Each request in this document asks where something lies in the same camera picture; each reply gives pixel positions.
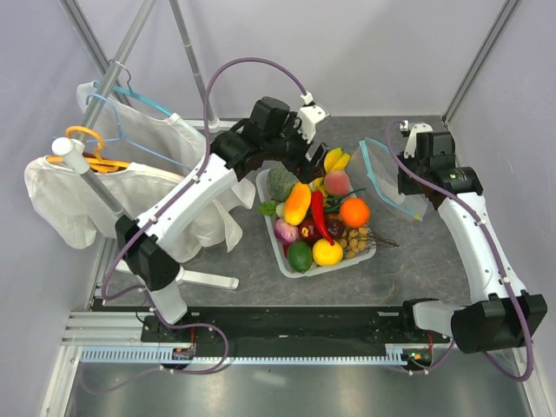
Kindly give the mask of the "yellow orange mango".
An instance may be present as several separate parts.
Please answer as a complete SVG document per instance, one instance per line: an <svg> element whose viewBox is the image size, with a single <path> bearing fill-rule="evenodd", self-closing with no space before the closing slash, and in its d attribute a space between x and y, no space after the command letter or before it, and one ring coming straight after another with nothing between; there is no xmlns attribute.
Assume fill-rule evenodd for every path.
<svg viewBox="0 0 556 417"><path fill-rule="evenodd" d="M298 182L284 205L284 220L298 226L305 218L311 203L311 190L307 184Z"/></svg>

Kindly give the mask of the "clear zip top bag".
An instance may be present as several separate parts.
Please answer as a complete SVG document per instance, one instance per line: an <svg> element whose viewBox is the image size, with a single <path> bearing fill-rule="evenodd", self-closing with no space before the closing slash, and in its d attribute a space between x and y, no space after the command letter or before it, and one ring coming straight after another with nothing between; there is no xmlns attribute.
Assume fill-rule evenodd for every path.
<svg viewBox="0 0 556 417"><path fill-rule="evenodd" d="M372 203L406 222L423 221L428 204L419 195L398 191L398 166L385 144L372 138L361 139L351 155L347 175L353 188L362 189Z"/></svg>

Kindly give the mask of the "orange fruit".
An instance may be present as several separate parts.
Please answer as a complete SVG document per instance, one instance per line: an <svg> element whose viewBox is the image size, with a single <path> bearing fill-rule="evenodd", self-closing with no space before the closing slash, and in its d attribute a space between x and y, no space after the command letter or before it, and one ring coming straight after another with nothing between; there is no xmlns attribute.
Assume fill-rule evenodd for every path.
<svg viewBox="0 0 556 417"><path fill-rule="evenodd" d="M346 200L340 209L343 223L350 228L363 227L371 217L370 207L361 198Z"/></svg>

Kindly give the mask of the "purple onion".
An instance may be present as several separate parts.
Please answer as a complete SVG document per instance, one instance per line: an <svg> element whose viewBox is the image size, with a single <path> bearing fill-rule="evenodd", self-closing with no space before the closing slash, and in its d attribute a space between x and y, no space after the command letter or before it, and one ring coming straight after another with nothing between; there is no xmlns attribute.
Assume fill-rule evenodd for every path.
<svg viewBox="0 0 556 417"><path fill-rule="evenodd" d="M278 218L275 222L274 234L275 238L285 245L290 245L300 238L298 228L288 224L281 218Z"/></svg>

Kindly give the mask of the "green lime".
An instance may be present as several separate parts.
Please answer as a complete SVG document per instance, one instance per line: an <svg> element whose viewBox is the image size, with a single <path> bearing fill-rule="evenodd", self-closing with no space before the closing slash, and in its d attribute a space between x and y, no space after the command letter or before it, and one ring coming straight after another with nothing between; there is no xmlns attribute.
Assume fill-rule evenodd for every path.
<svg viewBox="0 0 556 417"><path fill-rule="evenodd" d="M288 264L299 273L307 272L313 265L313 254L311 247L304 241L297 241L288 247Z"/></svg>

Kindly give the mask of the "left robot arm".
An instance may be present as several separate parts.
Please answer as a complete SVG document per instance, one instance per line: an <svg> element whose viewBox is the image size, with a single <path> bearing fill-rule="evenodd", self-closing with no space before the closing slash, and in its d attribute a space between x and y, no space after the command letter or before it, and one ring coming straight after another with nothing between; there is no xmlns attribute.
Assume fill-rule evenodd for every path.
<svg viewBox="0 0 556 417"><path fill-rule="evenodd" d="M191 326L187 304L178 288L183 268L169 253L185 228L220 194L231 189L265 161L281 162L301 182L325 174L328 147L309 148L316 126L329 115L314 101L293 111L286 103L264 96L251 115L217 135L193 170L157 204L132 219L116 222L119 257L142 279L160 315L161 332L183 341Z"/></svg>

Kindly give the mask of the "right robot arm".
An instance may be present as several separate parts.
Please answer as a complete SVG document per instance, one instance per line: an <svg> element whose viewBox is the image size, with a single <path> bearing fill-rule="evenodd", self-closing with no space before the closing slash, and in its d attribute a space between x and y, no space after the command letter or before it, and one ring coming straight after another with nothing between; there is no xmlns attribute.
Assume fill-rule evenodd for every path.
<svg viewBox="0 0 556 417"><path fill-rule="evenodd" d="M471 167L456 164L455 142L447 132L403 122L407 144L398 155L398 190L424 195L447 225L467 274L471 305L452 306L423 299L404 304L398 320L406 341L429 330L455 340L465 354L521 348L547 313L542 295L531 295L514 273L494 233L480 180Z"/></svg>

